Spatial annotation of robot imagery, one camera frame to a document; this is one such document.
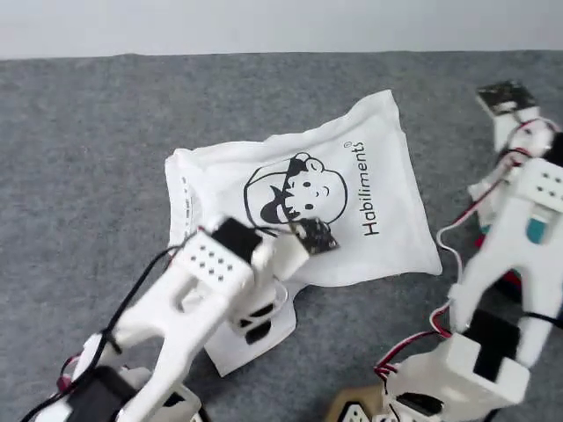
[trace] cartoon face logo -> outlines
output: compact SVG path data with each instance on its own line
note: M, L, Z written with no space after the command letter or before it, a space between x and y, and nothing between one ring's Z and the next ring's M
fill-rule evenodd
M339 173L300 152L259 167L246 183L244 196L246 215L257 227L313 217L328 224L344 212L347 188Z

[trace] gray carpet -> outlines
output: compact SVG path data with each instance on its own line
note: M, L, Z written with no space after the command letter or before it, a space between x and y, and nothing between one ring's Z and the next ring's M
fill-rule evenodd
M0 62L0 419L53 391L62 361L112 315L168 233L164 160L178 146L259 141L303 131L392 88L433 232L466 206L493 163L491 121L476 86L523 80L563 119L563 53L121 56ZM453 243L467 257L475 222ZM346 386L426 327L454 280L407 274L353 287L309 287L296 332L220 379L207 356L190 386L215 422L317 421ZM486 306L514 316L492 292ZM428 350L421 342L411 352ZM149 363L154 345L133 351ZM498 420L558 420L563 335L554 332L526 403Z

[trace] white background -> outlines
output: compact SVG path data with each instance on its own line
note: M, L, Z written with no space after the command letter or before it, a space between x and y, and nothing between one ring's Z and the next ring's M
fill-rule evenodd
M0 57L563 49L561 0L0 0Z

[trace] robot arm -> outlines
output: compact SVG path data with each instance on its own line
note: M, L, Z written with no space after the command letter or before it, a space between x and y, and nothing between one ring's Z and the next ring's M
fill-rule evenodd
M513 83L492 87L486 91L514 94ZM554 135L552 122L539 118L535 102L525 106L529 120L514 121L510 113L495 116L495 149L525 151L530 159L509 171L502 201L485 204L494 210L494 218L487 219L486 240L450 290L452 336L389 374L384 401L401 422L473 420L521 403L530 368L561 310L563 137ZM519 128L532 126L528 134L515 136ZM507 141L499 142L501 137ZM477 186L480 192L490 189L502 172L498 167ZM530 235L534 222L544 226L539 239ZM518 327L478 309L482 295L511 270L522 281L524 314Z
M264 309L265 304L275 305L251 324L271 317L284 300L276 297L279 280L288 278L312 254L308 246L336 246L320 221L303 222L292 229L295 233L287 233L289 236L265 238L229 218L198 230L178 250L165 273L123 312L112 331L114 345L104 347L88 382L45 409L36 421L196 420L192 418L201 407L200 400L182 382L217 327L223 322L238 327L241 317ZM148 370L118 373L111 367L116 348L128 349L156 336L164 343L152 375ZM100 341L100 334L86 341L73 380L91 370ZM165 405L173 396L180 400Z

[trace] white cloth bag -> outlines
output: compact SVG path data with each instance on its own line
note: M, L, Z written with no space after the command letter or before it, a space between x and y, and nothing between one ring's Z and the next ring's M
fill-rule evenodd
M165 170L171 244L218 212L260 227L284 228L304 217L327 222L340 248L297 271L295 293L306 284L337 287L442 271L391 91L363 98L346 115L301 134L177 149ZM295 313L280 312L272 322L263 341L241 344L238 353L224 325L206 346L219 372L281 342L295 329Z

